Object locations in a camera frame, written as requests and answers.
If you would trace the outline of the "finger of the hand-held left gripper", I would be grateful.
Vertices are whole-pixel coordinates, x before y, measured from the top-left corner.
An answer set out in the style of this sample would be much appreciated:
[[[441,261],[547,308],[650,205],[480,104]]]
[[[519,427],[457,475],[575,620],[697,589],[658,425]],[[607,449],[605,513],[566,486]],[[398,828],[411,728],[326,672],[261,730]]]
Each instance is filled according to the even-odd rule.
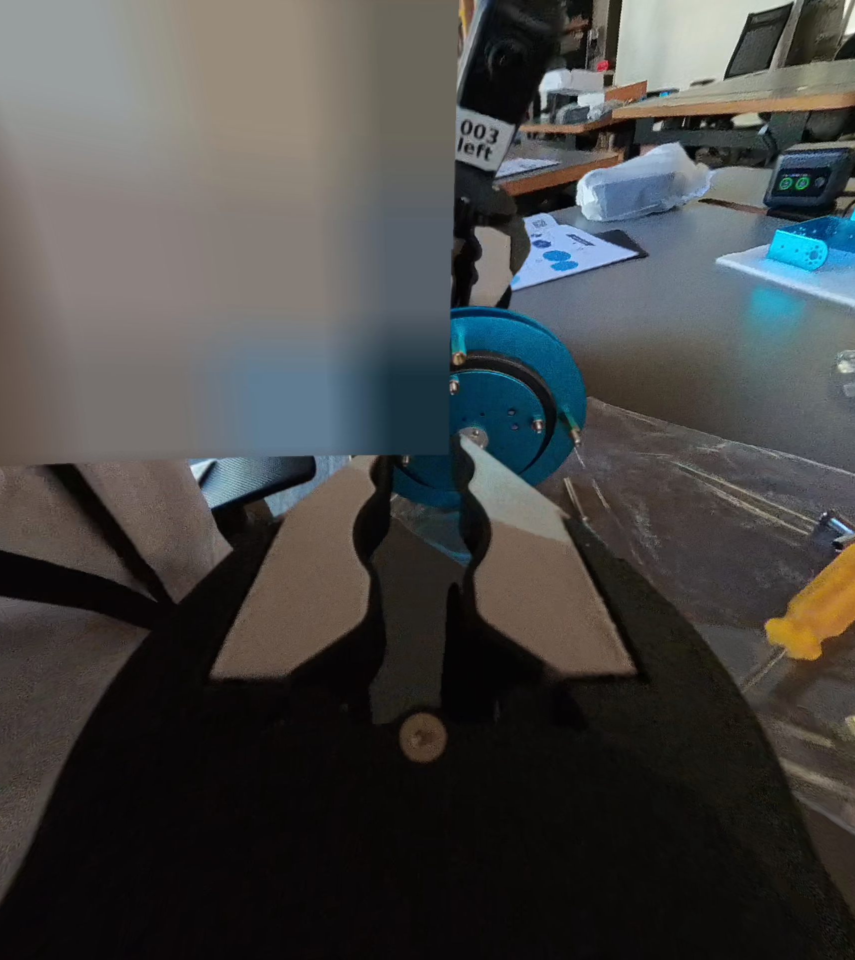
[[[469,303],[478,281],[478,241],[476,237],[454,238],[451,252],[450,301]]]
[[[472,284],[472,306],[509,306],[512,296],[512,239],[492,226],[477,226],[474,238],[480,254],[474,263],[476,280]]]

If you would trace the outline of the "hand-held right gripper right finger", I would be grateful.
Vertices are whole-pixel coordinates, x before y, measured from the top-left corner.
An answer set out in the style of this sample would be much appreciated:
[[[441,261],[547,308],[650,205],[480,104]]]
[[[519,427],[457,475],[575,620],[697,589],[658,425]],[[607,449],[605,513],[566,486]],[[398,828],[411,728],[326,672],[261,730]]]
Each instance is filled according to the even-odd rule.
[[[632,682],[638,665],[565,510],[481,445],[457,439],[457,711],[495,714],[523,690]]]

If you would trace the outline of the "blue metal turntable disc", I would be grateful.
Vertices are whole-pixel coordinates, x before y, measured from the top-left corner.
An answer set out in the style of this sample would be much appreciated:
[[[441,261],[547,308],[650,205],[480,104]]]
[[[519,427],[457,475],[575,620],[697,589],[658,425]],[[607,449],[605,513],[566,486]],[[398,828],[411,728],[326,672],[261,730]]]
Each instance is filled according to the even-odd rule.
[[[448,370],[450,439],[484,450],[531,486],[554,474],[574,451],[560,408],[587,411],[580,369],[565,344],[539,321],[499,307],[455,307],[467,362]]]

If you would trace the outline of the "wood-edged neighbour desk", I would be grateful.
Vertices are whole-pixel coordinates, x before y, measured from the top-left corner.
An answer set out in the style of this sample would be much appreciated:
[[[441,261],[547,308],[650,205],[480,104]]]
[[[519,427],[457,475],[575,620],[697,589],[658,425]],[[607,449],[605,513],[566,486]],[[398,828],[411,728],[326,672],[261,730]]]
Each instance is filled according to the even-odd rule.
[[[594,170],[608,169],[624,161],[622,150],[574,150],[539,141],[522,142],[507,154],[511,158],[544,158],[559,161],[559,166],[514,178],[494,179],[493,184],[513,198],[545,191],[565,189],[577,184]]]

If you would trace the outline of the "grey desk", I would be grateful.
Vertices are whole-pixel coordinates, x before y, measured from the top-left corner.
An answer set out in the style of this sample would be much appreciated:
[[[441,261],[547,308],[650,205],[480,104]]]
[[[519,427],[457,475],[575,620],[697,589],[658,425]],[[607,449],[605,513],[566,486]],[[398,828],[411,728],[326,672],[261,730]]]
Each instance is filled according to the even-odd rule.
[[[556,333],[593,398],[589,524],[701,632],[740,682],[764,624],[830,559],[820,514],[855,524],[855,399],[837,354],[855,309],[724,268],[770,241],[762,216],[697,202],[623,229],[648,258],[515,294]],[[816,661],[746,691],[855,913],[855,624]]]

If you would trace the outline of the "long wood-edged desk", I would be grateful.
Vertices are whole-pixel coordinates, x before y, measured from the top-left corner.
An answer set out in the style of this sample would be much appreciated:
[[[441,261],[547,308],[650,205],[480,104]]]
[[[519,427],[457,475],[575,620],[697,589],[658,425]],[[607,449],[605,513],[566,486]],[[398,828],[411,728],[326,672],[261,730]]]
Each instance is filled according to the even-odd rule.
[[[810,113],[855,107],[855,58],[758,71],[616,109],[614,121],[683,116]]]

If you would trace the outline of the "printed instruction sheet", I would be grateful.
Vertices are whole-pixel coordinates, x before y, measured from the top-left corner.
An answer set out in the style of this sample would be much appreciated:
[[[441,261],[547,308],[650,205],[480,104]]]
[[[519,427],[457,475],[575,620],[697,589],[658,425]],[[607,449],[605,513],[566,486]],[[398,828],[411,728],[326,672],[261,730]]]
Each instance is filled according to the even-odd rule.
[[[557,222],[550,214],[523,219],[530,251],[514,275],[512,292],[626,262],[630,250],[608,244],[594,234]]]

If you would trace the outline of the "person's office chair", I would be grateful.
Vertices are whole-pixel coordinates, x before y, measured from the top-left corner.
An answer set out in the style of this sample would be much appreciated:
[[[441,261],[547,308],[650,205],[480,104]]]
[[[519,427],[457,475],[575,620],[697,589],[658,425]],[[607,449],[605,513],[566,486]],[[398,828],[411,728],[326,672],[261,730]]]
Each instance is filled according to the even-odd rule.
[[[314,457],[209,458],[189,469],[219,525],[244,526],[249,504],[311,481]]]

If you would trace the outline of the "black clipboard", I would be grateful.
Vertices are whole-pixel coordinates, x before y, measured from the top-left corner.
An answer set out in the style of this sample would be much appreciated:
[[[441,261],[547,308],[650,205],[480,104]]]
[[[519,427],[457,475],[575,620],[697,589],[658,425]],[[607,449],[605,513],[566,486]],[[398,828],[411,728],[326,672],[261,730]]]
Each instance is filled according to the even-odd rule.
[[[594,234],[608,244],[630,251],[629,258],[648,258],[650,254],[640,246],[628,233],[621,229],[608,229]]]

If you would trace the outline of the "white plastic wrapped box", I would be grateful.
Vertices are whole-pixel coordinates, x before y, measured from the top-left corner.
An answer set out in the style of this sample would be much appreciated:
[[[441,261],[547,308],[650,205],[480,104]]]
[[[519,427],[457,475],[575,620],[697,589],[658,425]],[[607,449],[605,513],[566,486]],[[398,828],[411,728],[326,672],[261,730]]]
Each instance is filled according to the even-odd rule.
[[[657,146],[578,182],[575,204],[591,222],[613,223],[667,213],[699,200],[716,172],[693,161],[679,143]]]

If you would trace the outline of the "large clear plastic bag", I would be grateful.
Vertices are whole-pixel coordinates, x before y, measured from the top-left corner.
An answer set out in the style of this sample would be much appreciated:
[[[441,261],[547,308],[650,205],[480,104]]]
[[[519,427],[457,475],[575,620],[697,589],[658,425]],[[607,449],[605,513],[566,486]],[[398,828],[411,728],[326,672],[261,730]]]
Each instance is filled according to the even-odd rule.
[[[855,836],[855,542],[822,549],[772,496],[855,475],[583,400],[451,397],[400,500],[453,517],[467,571],[443,700],[491,723],[552,687],[567,726],[674,782],[736,834],[786,844],[794,793]]]

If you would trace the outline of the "black background office chair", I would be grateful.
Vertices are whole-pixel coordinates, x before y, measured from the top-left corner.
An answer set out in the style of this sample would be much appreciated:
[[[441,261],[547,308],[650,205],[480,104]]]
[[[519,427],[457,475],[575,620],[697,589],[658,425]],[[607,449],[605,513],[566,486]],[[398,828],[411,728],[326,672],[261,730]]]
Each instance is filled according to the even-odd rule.
[[[770,69],[793,7],[794,4],[788,3],[748,14],[724,72],[724,80]]]

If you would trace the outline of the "white foam tray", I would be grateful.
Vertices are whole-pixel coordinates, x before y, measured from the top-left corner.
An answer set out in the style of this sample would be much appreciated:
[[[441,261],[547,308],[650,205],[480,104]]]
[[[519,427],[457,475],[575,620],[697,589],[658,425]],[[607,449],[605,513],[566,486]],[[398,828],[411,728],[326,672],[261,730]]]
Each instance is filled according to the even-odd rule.
[[[775,232],[781,228],[790,229],[797,224],[802,226],[796,227],[796,230],[808,232],[804,226],[805,222],[789,223],[778,227]],[[855,309],[854,254],[829,251],[829,258],[823,267],[814,271],[805,271],[768,259],[767,252],[771,239],[759,246],[722,255],[716,259],[716,264],[787,290]]]

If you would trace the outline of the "black device with green display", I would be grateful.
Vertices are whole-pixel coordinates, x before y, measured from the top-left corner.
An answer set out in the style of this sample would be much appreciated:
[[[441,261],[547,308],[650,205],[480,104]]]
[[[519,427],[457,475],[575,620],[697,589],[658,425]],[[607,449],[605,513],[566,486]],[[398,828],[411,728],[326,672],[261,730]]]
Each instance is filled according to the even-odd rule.
[[[842,195],[855,168],[855,141],[799,143],[779,155],[764,206],[770,210],[825,210]]]

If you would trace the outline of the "yellow handled screwdriver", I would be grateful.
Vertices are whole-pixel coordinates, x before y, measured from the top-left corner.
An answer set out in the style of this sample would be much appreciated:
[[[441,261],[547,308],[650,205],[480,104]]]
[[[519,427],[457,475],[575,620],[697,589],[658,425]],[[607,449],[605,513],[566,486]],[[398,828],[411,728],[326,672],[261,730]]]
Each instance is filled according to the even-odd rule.
[[[738,685],[751,690],[782,663],[820,659],[827,642],[855,623],[855,543],[841,549],[787,603],[780,616],[765,621],[763,630],[771,653]]]

